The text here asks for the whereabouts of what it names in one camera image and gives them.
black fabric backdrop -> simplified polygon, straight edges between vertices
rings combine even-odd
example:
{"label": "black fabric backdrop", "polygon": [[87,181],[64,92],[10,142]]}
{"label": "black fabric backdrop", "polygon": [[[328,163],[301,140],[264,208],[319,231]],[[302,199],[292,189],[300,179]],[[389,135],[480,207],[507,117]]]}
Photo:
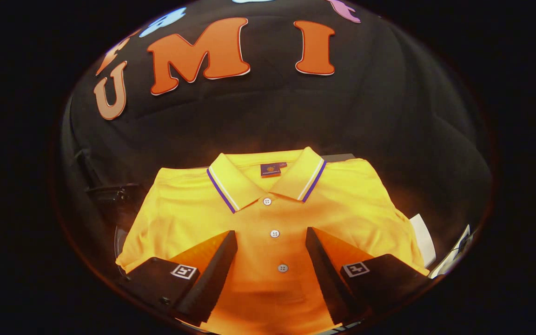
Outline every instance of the black fabric backdrop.
{"label": "black fabric backdrop", "polygon": [[[489,224],[465,260],[372,333],[536,331],[536,3],[368,5],[476,89],[497,134],[501,176]],[[47,185],[49,145],[74,83],[167,6],[0,4],[0,333],[174,333],[79,261]]]}
{"label": "black fabric backdrop", "polygon": [[[421,214],[427,223],[438,255],[432,267],[467,224],[478,226],[491,189],[489,132],[457,75],[427,47],[350,2],[360,24],[338,15],[327,1],[200,0],[186,6],[185,16],[169,26],[143,38],[132,36],[98,76],[104,55],[93,62],[64,116],[64,165],[73,194],[67,201],[79,202],[69,213],[81,212],[72,224],[85,226],[72,235],[98,267],[114,273],[113,230],[83,199],[83,189],[138,183],[147,190],[159,168],[208,166],[219,153],[311,146],[321,155],[367,159],[396,206],[408,217]],[[151,17],[142,31],[172,9]],[[240,47],[250,73],[206,79],[205,57],[195,82],[181,78],[174,91],[150,93],[155,78],[146,49],[151,43],[180,34],[193,44],[209,24],[229,17],[249,20]],[[334,29],[333,75],[295,69],[302,55],[296,20]],[[93,88],[122,61],[127,61],[127,104],[119,117],[107,121],[98,113]],[[106,95],[115,101],[111,80]],[[78,160],[94,180],[91,185],[81,176]]]}

